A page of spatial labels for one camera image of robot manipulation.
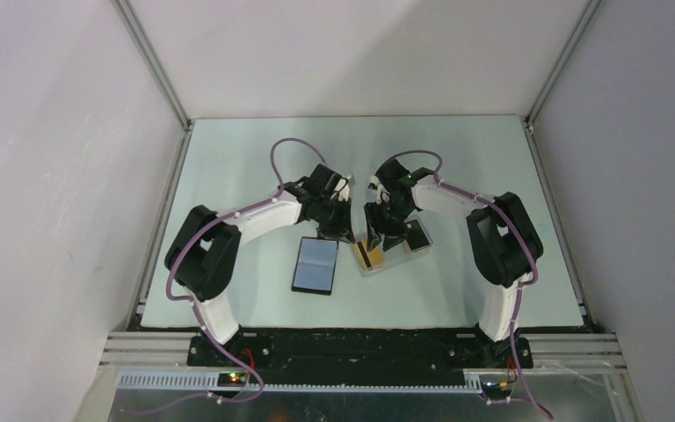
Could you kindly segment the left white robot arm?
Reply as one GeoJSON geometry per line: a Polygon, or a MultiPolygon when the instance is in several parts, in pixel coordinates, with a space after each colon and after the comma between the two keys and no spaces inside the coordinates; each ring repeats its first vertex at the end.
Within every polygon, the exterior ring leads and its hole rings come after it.
{"type": "Polygon", "coordinates": [[[273,196],[220,214],[199,205],[185,218],[164,259],[169,284],[178,283],[211,340],[208,353],[222,366],[236,364],[243,343],[226,290],[241,246],[276,229],[316,224],[314,240],[332,249],[355,240],[352,230],[352,177],[325,164],[296,181],[281,183],[273,196]]]}

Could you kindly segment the clear plastic card tray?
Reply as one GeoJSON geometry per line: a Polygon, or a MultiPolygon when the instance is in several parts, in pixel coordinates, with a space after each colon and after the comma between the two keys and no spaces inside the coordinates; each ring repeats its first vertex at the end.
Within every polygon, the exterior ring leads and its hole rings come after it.
{"type": "MultiPolygon", "coordinates": [[[[374,276],[374,275],[376,275],[376,274],[378,274],[378,273],[380,273],[380,272],[386,271],[386,270],[388,270],[388,269],[390,269],[390,268],[392,268],[392,267],[407,264],[407,263],[409,263],[411,260],[417,259],[417,258],[421,258],[421,257],[423,257],[424,255],[427,255],[427,254],[430,252],[430,250],[431,250],[431,248],[432,248],[432,245],[433,245],[433,241],[432,241],[432,238],[431,238],[430,234],[428,233],[428,230],[426,229],[424,223],[423,223],[422,220],[420,219],[420,216],[419,216],[418,214],[413,214],[413,215],[411,215],[405,222],[407,222],[407,221],[409,221],[409,220],[413,220],[413,219],[418,219],[418,220],[421,222],[421,224],[422,224],[422,226],[423,226],[423,228],[424,228],[424,230],[425,230],[426,235],[427,235],[427,236],[430,238],[430,240],[431,240],[431,246],[428,247],[427,249],[423,250],[423,251],[420,251],[420,252],[409,253],[409,252],[405,249],[404,243],[402,243],[402,244],[399,244],[399,245],[397,245],[396,247],[392,248],[392,249],[389,250],[389,251],[383,251],[383,253],[384,253],[384,255],[385,255],[385,258],[386,258],[386,260],[387,260],[386,266],[385,266],[382,270],[380,270],[379,272],[373,273],[373,274],[368,275],[368,276],[364,276],[364,275],[362,274],[362,272],[360,271],[360,269],[359,269],[359,272],[361,273],[361,275],[362,275],[363,277],[371,277],[371,276],[374,276]]],[[[367,234],[366,234],[366,233],[360,234],[359,236],[356,237],[356,241],[357,241],[357,240],[360,240],[360,239],[363,238],[363,237],[367,237],[367,234]]]]}

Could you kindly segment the black card holder wallet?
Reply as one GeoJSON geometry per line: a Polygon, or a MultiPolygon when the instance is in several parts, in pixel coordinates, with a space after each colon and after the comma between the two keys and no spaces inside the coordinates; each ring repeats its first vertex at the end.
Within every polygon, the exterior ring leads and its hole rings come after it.
{"type": "Polygon", "coordinates": [[[291,290],[314,295],[331,295],[339,243],[316,237],[303,237],[294,268],[291,290]]]}

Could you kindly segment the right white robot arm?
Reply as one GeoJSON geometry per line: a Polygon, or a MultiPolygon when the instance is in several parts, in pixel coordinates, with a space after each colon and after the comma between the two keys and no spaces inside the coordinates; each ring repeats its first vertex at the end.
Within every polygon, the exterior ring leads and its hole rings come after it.
{"type": "Polygon", "coordinates": [[[475,265],[490,283],[478,322],[487,337],[477,341],[475,353],[484,366],[501,366],[512,354],[506,338],[518,327],[521,292],[538,280],[536,262],[544,252],[520,197],[472,193],[443,181],[436,171],[409,171],[394,157],[368,187],[376,192],[364,206],[368,250],[388,251],[408,240],[406,221],[414,212],[431,211],[466,224],[475,265]]]}

